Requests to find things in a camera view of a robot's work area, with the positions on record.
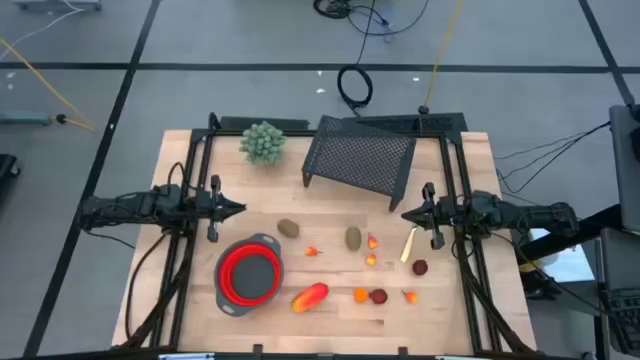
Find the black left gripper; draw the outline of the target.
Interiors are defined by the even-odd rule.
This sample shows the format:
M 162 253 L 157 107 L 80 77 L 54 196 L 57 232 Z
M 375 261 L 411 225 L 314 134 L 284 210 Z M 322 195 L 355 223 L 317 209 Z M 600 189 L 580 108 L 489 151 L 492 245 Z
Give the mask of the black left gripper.
M 198 189 L 195 194 L 195 208 L 199 219 L 208 219 L 207 239 L 210 242 L 218 241 L 216 225 L 216 211 L 220 208 L 218 196 L 220 195 L 221 180 L 218 175 L 211 176 L 211 189 L 207 191 L 204 187 Z M 222 211 L 222 218 L 227 219 L 246 210 L 246 205 L 235 202 L 224 197 L 222 203 L 225 207 Z

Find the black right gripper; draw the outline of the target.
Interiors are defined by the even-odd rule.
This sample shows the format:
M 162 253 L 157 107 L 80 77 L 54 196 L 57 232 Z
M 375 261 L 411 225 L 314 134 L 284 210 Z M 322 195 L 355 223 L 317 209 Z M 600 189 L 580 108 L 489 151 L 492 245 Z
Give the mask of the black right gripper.
M 435 185 L 427 182 L 423 187 L 423 195 L 427 209 L 422 206 L 402 213 L 404 220 L 414 224 L 416 227 L 430 230 L 432 234 L 431 248 L 439 250 L 445 245 L 444 235 L 440 231 L 441 225 L 450 225 L 455 214 L 455 198 L 452 196 L 442 196 L 438 201 L 434 200 Z

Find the knife with cream handle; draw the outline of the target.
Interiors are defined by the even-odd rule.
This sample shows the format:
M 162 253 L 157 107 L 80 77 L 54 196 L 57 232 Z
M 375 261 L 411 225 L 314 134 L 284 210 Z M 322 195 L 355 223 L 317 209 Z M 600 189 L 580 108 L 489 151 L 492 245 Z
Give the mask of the knife with cream handle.
M 412 250 L 412 246 L 413 246 L 413 241 L 414 241 L 414 237 L 415 237 L 415 233 L 418 230 L 418 226 L 417 225 L 413 225 L 408 236 L 407 239 L 405 241 L 405 245 L 403 248 L 403 251 L 401 253 L 400 256 L 400 261 L 402 263 L 406 263 L 410 257 L 411 254 L 411 250 Z

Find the red collapsible bowl grey rim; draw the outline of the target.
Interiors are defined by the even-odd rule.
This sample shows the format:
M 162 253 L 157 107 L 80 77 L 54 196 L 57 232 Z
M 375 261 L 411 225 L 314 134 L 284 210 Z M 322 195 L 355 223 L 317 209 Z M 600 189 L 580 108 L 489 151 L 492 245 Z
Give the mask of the red collapsible bowl grey rim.
M 268 234 L 253 234 L 220 255 L 214 272 L 216 304 L 226 315 L 244 316 L 266 305 L 283 279 L 280 243 Z

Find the red yellow mango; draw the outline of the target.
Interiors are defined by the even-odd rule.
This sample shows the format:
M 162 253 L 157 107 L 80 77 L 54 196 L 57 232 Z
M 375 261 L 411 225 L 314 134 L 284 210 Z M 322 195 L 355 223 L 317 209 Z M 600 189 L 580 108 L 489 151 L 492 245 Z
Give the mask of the red yellow mango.
M 329 293 L 329 287 L 324 283 L 315 283 L 298 295 L 291 302 L 291 309 L 296 313 L 306 312 L 321 303 Z

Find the green artificial succulent plant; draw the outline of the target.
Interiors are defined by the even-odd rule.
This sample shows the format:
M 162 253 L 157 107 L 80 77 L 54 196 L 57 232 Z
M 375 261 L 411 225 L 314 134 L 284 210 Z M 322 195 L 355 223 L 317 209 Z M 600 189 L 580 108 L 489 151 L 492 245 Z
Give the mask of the green artificial succulent plant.
M 239 151 L 253 165 L 275 165 L 281 158 L 286 143 L 283 131 L 263 121 L 252 124 L 242 134 Z

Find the black perforated metal shelf riser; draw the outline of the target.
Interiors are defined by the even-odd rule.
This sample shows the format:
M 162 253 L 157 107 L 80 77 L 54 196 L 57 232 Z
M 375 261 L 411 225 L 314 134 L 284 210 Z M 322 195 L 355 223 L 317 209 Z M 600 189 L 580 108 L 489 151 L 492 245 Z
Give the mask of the black perforated metal shelf riser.
M 415 148 L 414 138 L 324 116 L 302 166 L 303 185 L 320 176 L 386 195 L 393 212 L 404 198 Z

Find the black perforated panel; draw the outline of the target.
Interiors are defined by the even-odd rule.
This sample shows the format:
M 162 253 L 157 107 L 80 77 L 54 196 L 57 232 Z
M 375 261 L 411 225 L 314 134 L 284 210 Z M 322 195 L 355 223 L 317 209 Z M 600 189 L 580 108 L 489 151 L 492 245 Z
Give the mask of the black perforated panel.
M 360 125 L 415 137 L 444 136 L 456 145 L 462 143 L 461 134 L 468 132 L 463 113 L 364 116 L 349 117 L 348 120 Z

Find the black desk foot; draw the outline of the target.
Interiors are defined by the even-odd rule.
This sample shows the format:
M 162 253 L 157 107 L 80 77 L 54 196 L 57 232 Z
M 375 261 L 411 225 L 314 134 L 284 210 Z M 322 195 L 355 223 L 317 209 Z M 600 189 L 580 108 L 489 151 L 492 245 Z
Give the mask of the black desk foot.
M 529 300 L 555 300 L 561 291 L 540 271 L 520 273 L 525 297 Z

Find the black desk beam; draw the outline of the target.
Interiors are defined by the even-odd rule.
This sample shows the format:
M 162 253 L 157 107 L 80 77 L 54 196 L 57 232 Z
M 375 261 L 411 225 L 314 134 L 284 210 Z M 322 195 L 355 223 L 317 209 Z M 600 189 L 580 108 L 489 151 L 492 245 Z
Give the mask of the black desk beam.
M 629 210 L 620 204 L 612 205 L 578 222 L 579 230 L 574 236 L 547 234 L 520 247 L 517 255 L 519 265 L 558 253 L 582 244 L 598 236 L 605 228 L 640 233 L 640 208 Z

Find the teal grey floor bar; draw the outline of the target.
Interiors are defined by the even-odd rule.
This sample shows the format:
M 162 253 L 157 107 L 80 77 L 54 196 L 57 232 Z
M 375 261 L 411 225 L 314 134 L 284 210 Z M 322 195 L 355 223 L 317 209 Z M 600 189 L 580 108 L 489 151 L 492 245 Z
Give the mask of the teal grey floor bar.
M 51 124 L 51 117 L 43 112 L 0 111 L 0 124 L 48 126 Z

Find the black keyboard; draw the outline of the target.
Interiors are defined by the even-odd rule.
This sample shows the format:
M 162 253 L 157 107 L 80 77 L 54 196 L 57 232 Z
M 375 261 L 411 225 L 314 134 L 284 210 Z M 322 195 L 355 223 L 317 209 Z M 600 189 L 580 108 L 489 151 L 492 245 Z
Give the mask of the black keyboard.
M 600 297 L 613 333 L 613 347 L 640 359 L 640 288 L 603 290 Z

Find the grey floor stand base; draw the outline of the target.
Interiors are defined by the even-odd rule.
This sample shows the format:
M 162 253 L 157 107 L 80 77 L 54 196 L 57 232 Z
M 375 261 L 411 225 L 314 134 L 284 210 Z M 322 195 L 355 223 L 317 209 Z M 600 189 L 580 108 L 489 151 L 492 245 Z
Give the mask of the grey floor stand base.
M 11 0 L 11 2 L 24 11 L 101 11 L 103 8 L 101 0 Z

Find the black aluminium table frame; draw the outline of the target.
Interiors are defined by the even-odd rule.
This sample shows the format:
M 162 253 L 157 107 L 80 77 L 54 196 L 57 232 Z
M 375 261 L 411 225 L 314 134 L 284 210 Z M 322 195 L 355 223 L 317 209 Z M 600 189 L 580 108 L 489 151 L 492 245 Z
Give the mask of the black aluminium table frame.
M 438 193 L 461 185 L 457 165 L 443 165 L 439 141 L 418 140 L 404 198 L 393 212 L 390 198 L 372 191 L 321 177 L 304 186 L 301 169 L 311 141 L 310 136 L 291 137 L 281 163 L 264 168 L 245 160 L 237 136 L 219 133 L 205 145 L 194 130 L 164 134 L 153 177 L 156 184 L 179 181 L 182 167 L 191 168 L 194 180 L 218 175 L 222 192 L 244 203 L 246 210 L 220 225 L 217 242 L 207 239 L 206 222 L 198 225 L 194 239 L 171 240 L 155 226 L 140 230 L 115 343 L 144 321 L 164 278 L 175 274 L 182 258 L 190 255 L 186 291 L 170 302 L 155 333 L 157 344 L 215 353 L 249 353 L 254 344 L 262 344 L 264 354 L 284 355 L 392 355 L 399 347 L 413 355 L 470 355 L 492 348 L 485 313 L 466 307 L 457 257 L 445 248 L 433 250 L 429 234 L 422 231 L 415 233 L 408 261 L 400 261 L 411 230 L 401 214 L 420 204 L 424 183 L 433 182 Z M 253 234 L 276 235 L 283 218 L 296 222 L 300 235 L 280 241 L 284 279 L 279 292 L 245 316 L 224 314 L 214 287 L 220 255 Z M 351 226 L 362 234 L 356 252 L 345 245 Z M 376 249 L 368 246 L 369 233 L 378 240 Z M 309 246 L 321 254 L 306 256 Z M 374 266 L 366 264 L 369 254 L 376 255 Z M 416 276 L 412 264 L 420 259 L 429 269 Z M 326 298 L 306 312 L 294 312 L 293 298 L 315 283 L 329 287 Z M 381 305 L 370 298 L 356 303 L 355 288 L 369 293 L 383 289 L 388 300 Z M 403 291 L 416 292 L 418 303 L 407 303 Z

